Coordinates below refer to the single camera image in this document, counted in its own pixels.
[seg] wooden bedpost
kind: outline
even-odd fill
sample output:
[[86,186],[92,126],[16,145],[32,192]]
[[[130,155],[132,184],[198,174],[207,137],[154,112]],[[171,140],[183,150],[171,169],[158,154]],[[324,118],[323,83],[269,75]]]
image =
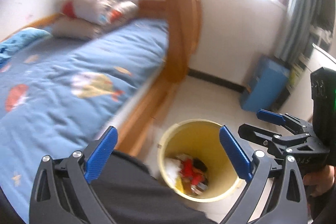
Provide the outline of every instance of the wooden bedpost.
[[200,24],[197,1],[166,0],[169,48],[165,75],[174,83],[181,82],[187,75],[190,56],[197,46]]

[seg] gray curtain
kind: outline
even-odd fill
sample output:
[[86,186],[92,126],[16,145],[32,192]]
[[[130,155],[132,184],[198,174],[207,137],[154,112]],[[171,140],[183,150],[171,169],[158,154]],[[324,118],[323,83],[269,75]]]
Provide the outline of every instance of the gray curtain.
[[309,28],[320,13],[322,0],[289,0],[275,57],[293,64],[309,47]]

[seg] floor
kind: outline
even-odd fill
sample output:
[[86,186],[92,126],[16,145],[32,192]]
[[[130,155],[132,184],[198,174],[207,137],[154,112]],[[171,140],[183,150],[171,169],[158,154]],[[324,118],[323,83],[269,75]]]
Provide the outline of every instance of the floor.
[[[145,160],[152,174],[155,177],[160,175],[156,160],[157,143],[162,134],[177,122],[192,118],[208,119],[226,125],[232,133],[236,133],[243,123],[274,130],[274,128],[269,127],[268,123],[258,120],[255,113],[243,111],[239,106],[239,96],[240,93],[233,90],[188,76],[179,87],[164,124],[155,129],[157,131],[156,140]],[[262,148],[258,145],[252,145],[252,147],[266,151],[265,147]],[[218,202],[195,203],[184,198],[181,199],[186,205],[205,212],[208,218],[220,222],[236,202],[244,186],[245,182],[242,181],[241,185],[231,195]],[[260,216],[271,186],[272,181],[268,180],[250,221]]]

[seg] hand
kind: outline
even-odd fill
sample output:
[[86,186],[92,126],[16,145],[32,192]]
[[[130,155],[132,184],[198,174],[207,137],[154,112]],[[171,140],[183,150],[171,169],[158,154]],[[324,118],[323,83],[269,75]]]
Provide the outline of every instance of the hand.
[[313,172],[303,177],[304,185],[316,185],[315,190],[311,193],[313,197],[324,194],[331,189],[335,182],[335,169],[333,166],[327,165],[318,172]]

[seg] wooden bed frame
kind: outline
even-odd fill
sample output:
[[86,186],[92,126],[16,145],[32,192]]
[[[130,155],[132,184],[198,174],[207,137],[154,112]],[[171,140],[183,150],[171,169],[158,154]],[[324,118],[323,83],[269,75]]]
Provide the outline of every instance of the wooden bed frame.
[[[166,65],[129,119],[118,128],[116,148],[144,159],[154,142],[155,128],[162,124],[188,73],[190,56],[199,41],[202,15],[200,0],[139,0],[139,8],[140,17],[166,18],[169,25]],[[45,26],[57,17],[51,15],[25,27]]]

